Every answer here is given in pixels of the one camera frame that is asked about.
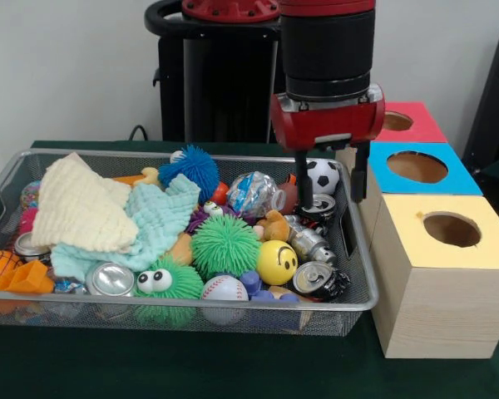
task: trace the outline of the stacked boxes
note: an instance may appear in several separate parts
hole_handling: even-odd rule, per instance
[[[352,152],[340,156],[353,165]],[[386,357],[490,357],[499,340],[499,218],[423,105],[388,104],[360,209]]]

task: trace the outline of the white wall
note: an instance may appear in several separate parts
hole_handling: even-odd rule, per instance
[[[0,169],[35,139],[161,138],[153,0],[0,0]]]
[[[424,101],[462,153],[499,40],[499,0],[378,0],[373,79]]]
[[[153,1],[0,0],[0,169],[35,139],[161,138]],[[498,38],[499,0],[379,0],[373,77],[460,151]]]

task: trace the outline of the green spiky ball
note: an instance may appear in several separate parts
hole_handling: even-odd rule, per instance
[[[188,298],[199,299],[203,289],[203,281],[200,275],[191,266],[178,264],[171,257],[157,260],[148,270],[156,271],[164,268],[172,276],[172,285],[162,293],[143,293],[136,288],[136,297],[148,298]],[[185,326],[195,316],[196,309],[193,307],[176,306],[146,306],[142,305],[135,311],[137,321],[141,324],[155,322],[175,328]]]
[[[209,217],[196,230],[191,247],[194,265],[204,280],[216,273],[232,273],[238,278],[257,268],[257,234],[242,219],[230,214]]]

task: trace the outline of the soccer ball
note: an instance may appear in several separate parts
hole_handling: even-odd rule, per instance
[[[331,160],[308,160],[307,170],[313,181],[315,194],[333,195],[336,185],[340,181],[338,167]]]

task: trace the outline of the black cable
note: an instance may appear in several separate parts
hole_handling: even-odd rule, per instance
[[[144,137],[144,141],[148,141],[148,134],[146,133],[146,129],[143,125],[137,125],[133,128],[130,134],[130,138],[128,139],[129,141],[132,141],[135,138],[136,131],[141,131],[142,137]]]

